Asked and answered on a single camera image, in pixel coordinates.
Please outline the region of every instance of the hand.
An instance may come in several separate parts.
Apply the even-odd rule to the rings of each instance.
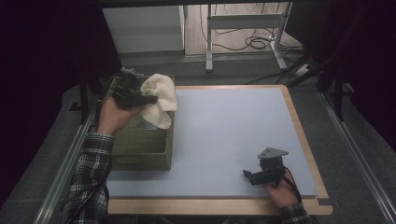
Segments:
[[[97,132],[114,135],[125,127],[132,116],[140,114],[145,108],[145,105],[141,105],[123,110],[118,107],[112,97],[108,97],[102,104]]]
[[[291,181],[291,183],[294,183],[288,169],[286,170],[285,177]],[[270,198],[278,208],[283,208],[298,203],[297,197],[295,196],[291,186],[284,180],[281,180],[276,188],[270,183],[264,184],[262,186],[268,191]]]

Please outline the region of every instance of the black curtain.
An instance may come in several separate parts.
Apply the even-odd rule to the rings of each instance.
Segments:
[[[1,194],[3,203],[37,153],[80,76],[121,68],[99,7],[0,3]]]

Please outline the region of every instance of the floor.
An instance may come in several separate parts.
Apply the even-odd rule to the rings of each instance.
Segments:
[[[259,15],[280,14],[286,10],[287,3],[258,4],[218,4],[211,6],[211,15]],[[188,6],[188,17],[185,20],[185,53],[187,56],[205,54],[207,40],[208,6]],[[271,51],[268,46],[269,37],[275,35],[277,29],[242,29],[214,30],[212,44],[214,53],[250,53]],[[288,34],[281,43],[286,46],[300,46]]]

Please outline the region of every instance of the gray floor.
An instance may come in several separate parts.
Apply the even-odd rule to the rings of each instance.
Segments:
[[[205,72],[204,57],[185,58],[179,55],[166,55],[162,60],[158,54],[155,57],[156,60],[153,61],[151,55],[139,57],[138,60],[134,55],[121,55],[124,65],[133,67],[136,72],[145,75],[154,73],[175,75],[177,85],[243,85],[259,77],[268,78],[254,84],[274,84],[279,79],[279,76],[270,76],[278,72],[272,53],[217,56],[213,73]],[[284,83],[289,77],[290,74],[286,74],[278,83]],[[388,223],[349,154],[340,133],[335,129],[325,104],[316,92],[317,80],[318,77],[312,77],[290,89],[291,98],[334,207],[330,216],[319,216],[317,219],[319,223]],[[71,104],[77,101],[77,87],[64,94],[63,108],[47,139],[0,211],[0,223],[32,223],[35,219],[78,130],[80,114],[77,111],[69,111]],[[394,201],[396,198],[396,178],[392,172],[396,168],[394,151],[347,98],[344,98],[343,108],[345,124],[373,172]],[[59,223],[63,197],[64,193],[50,223]]]

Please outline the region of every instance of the wall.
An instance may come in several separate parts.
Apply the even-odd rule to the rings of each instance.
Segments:
[[[104,8],[118,53],[183,50],[183,7]]]

